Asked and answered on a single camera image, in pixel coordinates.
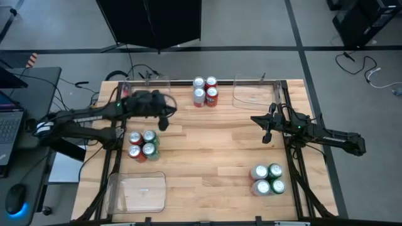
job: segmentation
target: gray floor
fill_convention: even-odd
[[[332,26],[334,13],[324,0],[291,0],[291,4],[304,46],[342,44]],[[0,49],[103,48],[114,44],[95,0],[73,0],[73,3],[26,0],[20,14]],[[402,17],[398,16],[370,45],[402,45],[401,27]],[[181,46],[295,46],[295,43],[282,0],[204,0],[202,41]],[[334,60],[339,53],[315,51],[306,55],[327,127],[357,131],[366,138],[367,154],[363,157],[333,149],[347,212],[355,219],[402,222],[399,192],[402,99],[391,93],[392,88],[372,88],[362,74],[350,76],[343,72]],[[349,70],[357,70],[365,55],[376,59],[382,68],[373,82],[381,85],[402,81],[402,51],[357,52],[353,54],[356,63],[342,58],[340,63]],[[272,79],[305,78],[297,51],[132,53],[131,56],[133,63],[145,63],[172,79],[210,75],[233,78],[237,73],[255,77],[264,72]],[[49,54],[39,55],[35,67],[61,67],[62,78],[71,82],[89,81],[89,88],[96,90],[109,72],[128,71],[130,62],[128,54],[123,53]],[[69,107],[81,108],[89,103],[90,92],[63,81],[59,88]],[[51,218],[36,216],[33,225],[68,221],[75,190],[72,185],[50,188],[46,200],[59,200],[51,203],[58,211]]]

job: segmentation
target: group of cans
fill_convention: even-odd
[[[196,77],[193,81],[194,105],[203,107],[206,104],[209,107],[215,107],[218,104],[217,86],[218,81],[215,77],[208,77],[206,80]]]
[[[250,178],[254,180],[251,192],[256,196],[279,195],[285,192],[286,185],[280,177],[282,167],[273,163],[269,166],[257,165],[250,170]]]
[[[131,146],[128,149],[128,156],[137,162],[143,163],[147,159],[156,161],[160,158],[160,142],[155,131],[144,131],[143,135],[134,131],[130,134],[129,141]]]

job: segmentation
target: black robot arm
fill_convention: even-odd
[[[46,116],[37,124],[35,134],[42,144],[51,144],[62,137],[92,139],[102,143],[105,148],[114,143],[119,136],[115,129],[91,129],[80,127],[81,122],[92,122],[101,119],[121,121],[130,117],[159,117],[159,129],[165,131],[169,126],[168,117],[177,108],[166,104],[166,99],[174,101],[173,97],[161,94],[158,90],[152,92],[137,91],[130,97],[120,101],[109,102],[103,107],[80,110],[61,110]]]
[[[295,112],[286,104],[282,104],[280,107],[281,109],[286,107],[292,111],[290,121],[285,119],[282,110],[280,113],[275,113],[275,103],[271,104],[269,113],[265,116],[251,117],[251,120],[266,131],[263,143],[267,144],[271,141],[271,130],[274,130],[291,136],[292,145],[299,148],[305,147],[306,143],[315,143],[342,148],[347,153],[356,156],[362,156],[366,153],[366,145],[360,134],[326,129],[321,125],[312,123],[308,116]]]

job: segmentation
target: laptop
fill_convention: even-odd
[[[0,166],[9,163],[25,111],[0,91]]]

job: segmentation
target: wooden tabletop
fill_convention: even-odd
[[[303,80],[288,80],[292,106],[297,112],[312,114]],[[105,104],[117,82],[103,82],[99,105]],[[216,107],[197,108],[193,105],[193,88],[172,86],[170,95],[176,98],[177,113],[169,118],[170,126],[160,136],[161,158],[158,161],[137,163],[129,158],[128,135],[133,131],[158,130],[157,119],[132,118],[127,123],[124,136],[121,173],[150,173],[162,171],[166,175],[166,207],[160,213],[116,214],[114,222],[196,221],[253,221],[296,220],[290,174],[286,162],[283,139],[273,131],[269,144],[261,142],[264,131],[250,120],[262,116],[267,105],[246,104],[244,100],[265,103],[272,101],[272,87],[219,86]],[[100,129],[110,122],[97,121],[93,127]],[[85,158],[92,156],[101,146],[88,147]],[[337,214],[334,195],[323,156],[311,148],[303,148],[310,188],[327,207]],[[79,217],[89,206],[99,190],[105,152],[99,152],[83,168],[77,191],[72,219]],[[248,177],[256,164],[279,163],[287,188],[282,195],[253,196]],[[307,213],[302,189],[299,187],[303,212]],[[102,216],[106,216],[105,207]]]

